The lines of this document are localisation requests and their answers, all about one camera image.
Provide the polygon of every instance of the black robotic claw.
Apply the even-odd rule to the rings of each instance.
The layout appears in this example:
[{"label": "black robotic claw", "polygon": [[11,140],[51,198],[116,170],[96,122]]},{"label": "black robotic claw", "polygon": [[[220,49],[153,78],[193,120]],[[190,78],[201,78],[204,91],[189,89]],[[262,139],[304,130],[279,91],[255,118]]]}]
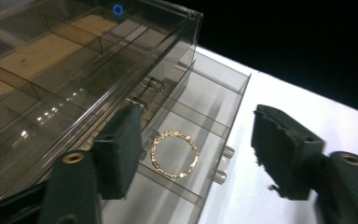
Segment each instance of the black robotic claw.
[{"label": "black robotic claw", "polygon": [[358,223],[358,155],[337,151],[326,157],[324,140],[281,110],[258,105],[252,136],[257,163],[264,165],[290,200],[318,193],[319,223]]}]

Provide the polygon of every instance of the white table surface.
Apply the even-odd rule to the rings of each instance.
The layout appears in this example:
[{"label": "white table surface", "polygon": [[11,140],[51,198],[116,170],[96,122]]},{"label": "white table surface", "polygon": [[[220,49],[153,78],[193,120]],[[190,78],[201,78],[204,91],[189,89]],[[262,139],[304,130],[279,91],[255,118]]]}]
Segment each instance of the white table surface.
[{"label": "white table surface", "polygon": [[197,51],[239,72],[252,73],[227,142],[236,151],[227,181],[224,185],[213,183],[200,223],[317,223],[314,192],[308,201],[294,202],[267,189],[274,182],[256,165],[250,146],[256,105],[279,108],[316,133],[327,142],[325,155],[333,151],[358,154],[358,111],[206,49]]}]

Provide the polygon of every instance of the clear plastic organizer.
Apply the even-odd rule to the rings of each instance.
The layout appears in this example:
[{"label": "clear plastic organizer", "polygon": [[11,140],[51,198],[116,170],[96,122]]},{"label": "clear plastic organizer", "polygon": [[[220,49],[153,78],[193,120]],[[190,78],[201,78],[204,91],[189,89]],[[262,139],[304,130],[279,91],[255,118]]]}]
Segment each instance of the clear plastic organizer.
[{"label": "clear plastic organizer", "polygon": [[46,178],[63,152],[87,149],[131,94],[163,82],[164,101],[190,69],[201,14],[126,1],[118,15],[118,3],[104,3],[34,1],[0,13],[0,199]]},{"label": "clear plastic organizer", "polygon": [[[55,158],[92,148],[117,110],[139,104],[145,152],[126,199],[104,202],[103,219],[196,222],[249,77],[196,53],[197,11],[153,0],[94,2],[34,1],[0,13],[0,200],[48,179]],[[151,163],[150,144],[167,131],[198,147],[185,178]],[[156,151],[170,173],[195,156],[175,137]]]},{"label": "clear plastic organizer", "polygon": [[[194,68],[183,78],[180,95],[167,98],[148,122],[144,141],[166,131],[185,133],[198,147],[198,163],[187,177],[169,178],[152,165],[147,153],[127,198],[107,203],[105,223],[196,223],[199,219],[250,77],[196,52]],[[194,157],[191,146],[175,137],[162,140],[156,150],[158,164],[169,173],[183,172]]]}]

